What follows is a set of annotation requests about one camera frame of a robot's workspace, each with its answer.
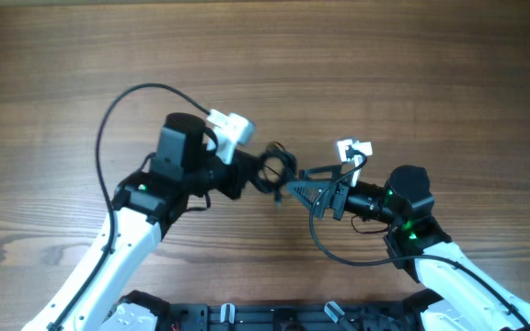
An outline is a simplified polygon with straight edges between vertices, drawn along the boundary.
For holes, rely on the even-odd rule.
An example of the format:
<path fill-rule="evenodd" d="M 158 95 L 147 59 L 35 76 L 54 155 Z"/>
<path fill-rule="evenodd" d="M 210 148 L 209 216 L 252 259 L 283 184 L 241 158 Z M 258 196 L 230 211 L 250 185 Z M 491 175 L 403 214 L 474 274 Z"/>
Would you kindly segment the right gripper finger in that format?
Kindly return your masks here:
<path fill-rule="evenodd" d="M 298 178 L 302 180 L 315 180 L 315 175 L 328 175 L 325 180 L 335 180 L 341 176 L 343 164 L 325 165 L 309 169 L 301 169 Z"/>
<path fill-rule="evenodd" d="M 288 192 L 303 206 L 311 210 L 328 208 L 330 205 L 329 181 L 323 180 L 295 180 L 286 185 Z"/>

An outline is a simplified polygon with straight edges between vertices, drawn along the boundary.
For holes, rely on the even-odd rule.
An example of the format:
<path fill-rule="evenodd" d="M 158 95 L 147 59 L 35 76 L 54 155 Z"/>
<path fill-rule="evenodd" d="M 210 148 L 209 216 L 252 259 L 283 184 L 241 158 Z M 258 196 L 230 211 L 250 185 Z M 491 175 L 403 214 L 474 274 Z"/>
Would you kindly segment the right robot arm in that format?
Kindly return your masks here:
<path fill-rule="evenodd" d="M 332 177 L 303 173 L 288 191 L 309 210 L 309 218 L 331 210 L 386 224 L 385 262 L 405 270 L 435 300 L 411 309 L 425 330 L 530 330 L 530 303 L 503 288 L 476 266 L 432 214 L 434 197 L 423 167 L 402 165 L 384 186 L 351 183 L 354 173 L 328 168 Z"/>

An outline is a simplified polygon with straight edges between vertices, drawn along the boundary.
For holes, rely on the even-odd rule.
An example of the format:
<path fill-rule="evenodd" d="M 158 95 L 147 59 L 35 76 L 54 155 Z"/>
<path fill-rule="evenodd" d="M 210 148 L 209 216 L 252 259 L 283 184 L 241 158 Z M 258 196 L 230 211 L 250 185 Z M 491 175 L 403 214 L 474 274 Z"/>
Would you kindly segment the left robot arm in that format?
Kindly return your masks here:
<path fill-rule="evenodd" d="M 234 151 L 224 163 L 212 153 L 184 181 L 168 181 L 156 172 L 136 169 L 117 187 L 93 244 L 48 304 L 25 330 L 99 330 L 142 262 L 154 253 L 171 225 L 189 212 L 189 196 L 217 189 L 231 199 L 258 176 L 262 161 Z"/>

